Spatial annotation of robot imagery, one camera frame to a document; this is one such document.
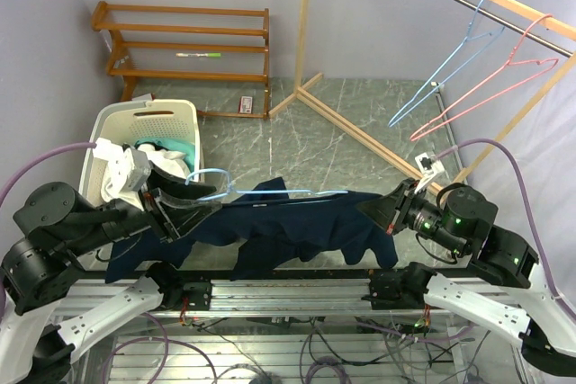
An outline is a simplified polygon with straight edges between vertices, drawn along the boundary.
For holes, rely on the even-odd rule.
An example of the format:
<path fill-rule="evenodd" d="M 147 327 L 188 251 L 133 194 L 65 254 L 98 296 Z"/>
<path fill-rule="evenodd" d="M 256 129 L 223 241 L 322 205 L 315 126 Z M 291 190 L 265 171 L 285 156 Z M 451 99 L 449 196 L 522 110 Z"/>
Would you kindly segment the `green marker pen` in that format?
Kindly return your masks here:
<path fill-rule="evenodd" d="M 177 52 L 175 54 L 177 58 L 221 58 L 221 53 L 219 52 L 206 52 L 206 53 L 185 53 Z"/>

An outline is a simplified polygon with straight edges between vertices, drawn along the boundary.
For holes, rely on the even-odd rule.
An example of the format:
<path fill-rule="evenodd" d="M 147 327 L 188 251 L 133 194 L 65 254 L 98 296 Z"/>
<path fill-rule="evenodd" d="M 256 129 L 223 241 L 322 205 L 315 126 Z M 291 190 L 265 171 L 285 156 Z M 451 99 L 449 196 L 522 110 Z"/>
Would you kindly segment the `light blue wire hanger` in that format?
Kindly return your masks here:
<path fill-rule="evenodd" d="M 487 0 L 480 0 L 479 3 L 474 8 L 472 18 L 469 21 L 466 29 L 466 33 L 460 43 L 454 48 L 454 50 L 445 58 L 445 60 L 436 68 L 436 70 L 430 75 L 430 77 L 424 82 L 424 84 L 414 93 L 411 98 L 404 103 L 396 113 L 388 121 L 388 126 L 391 128 L 402 121 L 410 113 L 412 113 L 416 108 L 418 108 L 426 99 L 431 96 L 436 90 L 438 90 L 442 85 L 446 84 L 452 77 L 458 74 L 462 69 L 467 67 L 472 63 L 477 57 L 479 57 L 484 51 L 486 51 L 504 32 L 505 27 L 500 26 L 483 33 L 474 33 L 474 26 L 476 24 L 478 15 L 483 4 Z M 459 66 L 448 73 L 442 80 L 437 81 L 440 75 L 442 75 L 448 66 L 450 66 L 453 61 L 458 57 L 458 55 L 463 52 L 469 45 L 477 41 L 485 41 L 473 54 L 468 57 Z"/>

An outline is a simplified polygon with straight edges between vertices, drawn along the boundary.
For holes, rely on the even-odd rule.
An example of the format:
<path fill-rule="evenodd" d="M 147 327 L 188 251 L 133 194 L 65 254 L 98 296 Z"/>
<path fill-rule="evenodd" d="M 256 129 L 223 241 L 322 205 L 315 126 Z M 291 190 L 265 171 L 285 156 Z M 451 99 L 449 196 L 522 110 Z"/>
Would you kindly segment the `small red white box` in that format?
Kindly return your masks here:
<path fill-rule="evenodd" d="M 240 114 L 252 114 L 253 113 L 253 97 L 243 95 L 240 97 L 238 104 L 238 112 Z"/>

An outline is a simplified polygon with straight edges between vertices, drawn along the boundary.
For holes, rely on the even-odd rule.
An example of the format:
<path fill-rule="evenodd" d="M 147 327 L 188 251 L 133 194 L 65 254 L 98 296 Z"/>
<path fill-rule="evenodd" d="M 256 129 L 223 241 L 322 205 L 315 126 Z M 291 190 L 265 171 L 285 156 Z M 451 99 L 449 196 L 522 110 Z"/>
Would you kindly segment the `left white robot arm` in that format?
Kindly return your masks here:
<path fill-rule="evenodd" d="M 173 309 L 184 284 L 170 263 L 144 275 L 99 306 L 59 325 L 50 317 L 86 275 L 81 256 L 152 230 L 176 241 L 221 208 L 215 187 L 189 180 L 150 182 L 139 208 L 114 199 L 98 207 L 67 183 L 36 189 L 13 216 L 23 233 L 1 262 L 1 381 L 57 383 L 94 345 L 133 318 Z"/>

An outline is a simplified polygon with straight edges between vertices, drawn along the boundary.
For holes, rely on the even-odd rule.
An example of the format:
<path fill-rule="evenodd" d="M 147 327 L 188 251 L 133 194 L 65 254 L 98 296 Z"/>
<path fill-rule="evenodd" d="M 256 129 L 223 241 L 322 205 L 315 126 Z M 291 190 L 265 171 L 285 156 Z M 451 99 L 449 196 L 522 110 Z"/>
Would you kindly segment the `aluminium mounting rail frame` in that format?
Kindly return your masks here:
<path fill-rule="evenodd" d="M 279 106 L 293 89 L 272 82 L 267 120 L 230 111 L 254 85 L 144 80 L 140 93 L 160 101 L 183 99 L 198 111 L 205 179 L 219 189 L 229 172 L 240 189 L 283 177 L 288 189 L 348 189 L 386 194 L 402 173 L 308 105 Z M 267 374 L 282 383 L 336 383 L 339 373 L 313 371 L 330 357 L 354 383 L 528 383 L 518 349 L 495 332 L 455 313 L 435 310 L 427 332 L 412 306 L 375 310 L 374 281 L 390 274 L 366 251 L 347 265 L 338 251 L 308 262 L 293 259 L 256 280 L 236 281 L 231 270 L 241 242 L 197 242 L 181 274 L 202 289 L 202 305 L 135 317 L 87 351 L 68 383 L 246 383 Z"/>

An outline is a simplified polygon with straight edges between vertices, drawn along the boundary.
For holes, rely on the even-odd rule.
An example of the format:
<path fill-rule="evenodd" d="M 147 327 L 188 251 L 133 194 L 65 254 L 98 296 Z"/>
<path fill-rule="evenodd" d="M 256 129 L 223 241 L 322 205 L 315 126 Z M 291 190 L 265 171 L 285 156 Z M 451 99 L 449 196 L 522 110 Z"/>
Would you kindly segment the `navy blue t shirt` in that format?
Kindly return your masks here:
<path fill-rule="evenodd" d="M 374 253 L 383 269 L 398 262 L 393 237 L 357 208 L 376 194 L 349 191 L 292 199 L 285 190 L 281 177 L 262 182 L 173 243 L 147 230 L 137 242 L 115 244 L 106 282 L 126 277 L 145 261 L 179 267 L 197 243 L 229 246 L 241 241 L 231 273 L 235 280 L 259 277 L 292 259 L 308 262 L 330 251 L 339 251 L 348 265 L 359 263 L 366 251 Z"/>

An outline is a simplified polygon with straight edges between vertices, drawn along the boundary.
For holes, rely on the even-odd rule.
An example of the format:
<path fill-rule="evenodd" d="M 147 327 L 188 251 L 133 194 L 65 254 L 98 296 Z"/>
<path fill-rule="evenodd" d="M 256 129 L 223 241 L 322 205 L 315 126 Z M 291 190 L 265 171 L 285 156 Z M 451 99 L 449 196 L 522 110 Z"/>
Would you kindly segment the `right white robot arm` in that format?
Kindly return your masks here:
<path fill-rule="evenodd" d="M 429 305 L 483 326 L 517 347 L 523 359 L 549 375 L 575 375 L 575 320 L 562 310 L 545 278 L 544 256 L 521 235 L 495 225 L 498 208 L 463 183 L 441 190 L 429 202 L 407 179 L 390 194 L 357 204 L 387 234 L 404 229 L 430 240 L 472 276 L 496 286 L 514 301 L 507 306 L 457 284 L 422 263 L 400 270 L 395 290 L 407 308 Z"/>

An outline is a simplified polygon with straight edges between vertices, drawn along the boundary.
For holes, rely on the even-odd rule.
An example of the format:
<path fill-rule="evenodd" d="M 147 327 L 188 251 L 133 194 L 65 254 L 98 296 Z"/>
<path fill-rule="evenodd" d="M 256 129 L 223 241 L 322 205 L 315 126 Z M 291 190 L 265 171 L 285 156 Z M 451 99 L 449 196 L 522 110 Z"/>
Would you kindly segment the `white t shirt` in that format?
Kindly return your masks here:
<path fill-rule="evenodd" d="M 151 143 L 132 147 L 104 140 L 96 146 L 94 157 L 106 162 L 100 186 L 102 199 L 105 202 L 122 200 L 140 210 L 143 205 L 139 192 L 155 168 L 179 179 L 191 173 L 185 153 L 156 149 Z"/>

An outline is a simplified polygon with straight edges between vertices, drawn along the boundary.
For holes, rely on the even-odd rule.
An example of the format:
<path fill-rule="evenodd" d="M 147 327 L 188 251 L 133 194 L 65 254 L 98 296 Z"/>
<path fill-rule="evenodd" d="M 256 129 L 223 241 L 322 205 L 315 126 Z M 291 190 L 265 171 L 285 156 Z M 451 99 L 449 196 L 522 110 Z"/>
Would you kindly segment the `brown wooden shoe rack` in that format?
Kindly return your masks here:
<path fill-rule="evenodd" d="M 222 9 L 99 2 L 91 16 L 94 31 L 111 39 L 105 71 L 123 82 L 121 100 L 134 96 L 143 79 L 190 80 L 255 85 L 263 98 L 252 114 L 266 119 L 271 108 L 268 9 Z M 177 52 L 219 52 L 221 58 L 177 58 Z"/>

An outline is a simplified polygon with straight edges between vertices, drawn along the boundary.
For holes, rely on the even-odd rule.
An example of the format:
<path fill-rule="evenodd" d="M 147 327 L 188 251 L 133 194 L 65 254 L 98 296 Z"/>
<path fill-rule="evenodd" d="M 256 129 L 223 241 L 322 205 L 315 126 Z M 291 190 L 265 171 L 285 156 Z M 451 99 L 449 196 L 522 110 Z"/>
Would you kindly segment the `metal hanging rod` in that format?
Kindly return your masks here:
<path fill-rule="evenodd" d="M 468 0 L 451 0 L 451 1 L 456 2 L 457 4 L 464 6 L 470 10 L 474 10 L 476 8 L 476 4 L 473 4 L 473 3 L 469 2 Z M 517 34 L 521 34 L 524 31 L 522 28 L 520 28 L 516 24 L 514 24 L 508 20 L 505 20 L 502 17 L 500 17 L 494 13 L 491 13 L 486 9 L 480 8 L 478 10 L 478 13 L 480 15 L 482 15 L 483 17 L 486 17 L 489 20 L 491 20 L 491 21 L 493 21 L 493 22 L 495 22 L 501 26 L 504 26 L 506 29 L 510 29 L 511 31 L 513 31 Z M 569 58 L 572 55 L 572 53 L 569 50 L 567 50 L 563 47 L 560 47 L 557 44 L 554 44 L 551 41 L 546 40 L 540 36 L 537 36 L 534 33 L 528 33 L 526 36 L 531 41 L 536 42 L 538 45 L 545 47 L 549 50 L 552 50 L 553 52 L 555 52 L 555 53 L 557 53 L 557 54 L 559 54 L 565 58 Z"/>

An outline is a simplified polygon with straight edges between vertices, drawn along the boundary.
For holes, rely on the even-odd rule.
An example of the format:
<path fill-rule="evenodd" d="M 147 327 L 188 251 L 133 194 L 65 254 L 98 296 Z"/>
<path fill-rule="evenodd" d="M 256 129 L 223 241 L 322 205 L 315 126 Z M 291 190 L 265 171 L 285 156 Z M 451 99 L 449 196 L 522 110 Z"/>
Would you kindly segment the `cream plastic laundry basket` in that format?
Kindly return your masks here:
<path fill-rule="evenodd" d="M 109 105 L 98 114 L 90 140 L 98 138 L 116 145 L 134 145 L 141 138 L 180 139 L 194 146 L 193 168 L 203 168 L 197 111 L 186 100 L 134 100 Z M 96 207 L 104 203 L 101 184 L 106 166 L 106 161 L 94 159 L 92 150 L 86 151 L 78 190 Z"/>

